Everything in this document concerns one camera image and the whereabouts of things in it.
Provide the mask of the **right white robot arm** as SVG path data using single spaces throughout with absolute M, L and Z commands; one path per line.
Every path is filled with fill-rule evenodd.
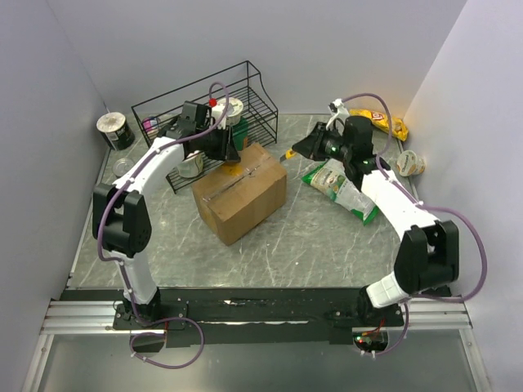
M 458 227 L 409 199 L 395 173 L 373 151 L 370 119 L 350 116 L 343 131 L 318 122 L 292 150 L 310 160 L 340 162 L 346 178 L 379 208 L 400 238 L 392 272 L 362 292 L 357 305 L 362 323 L 373 326 L 385 317 L 389 305 L 458 278 Z

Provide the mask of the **brown cardboard express box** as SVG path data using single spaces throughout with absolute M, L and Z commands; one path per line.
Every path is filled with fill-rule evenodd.
M 227 246 L 282 207 L 287 171 L 269 151 L 254 143 L 239 163 L 224 163 L 192 185 L 199 214 Z

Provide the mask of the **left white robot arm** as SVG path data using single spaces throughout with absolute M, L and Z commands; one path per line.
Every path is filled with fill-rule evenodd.
M 159 130 L 148 151 L 128 172 L 112 184 L 94 189 L 92 232 L 98 256 L 117 265 L 125 309 L 144 328 L 156 326 L 162 318 L 160 292 L 145 252 L 152 235 L 147 199 L 192 153 L 239 162 L 227 110 L 226 102 L 215 99 L 206 105 L 185 102 L 181 113 Z

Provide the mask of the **yellow utility knife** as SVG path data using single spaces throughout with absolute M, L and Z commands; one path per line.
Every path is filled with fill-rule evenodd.
M 292 149 L 288 149 L 280 158 L 279 161 L 282 163 L 286 160 L 293 158 L 297 153 Z

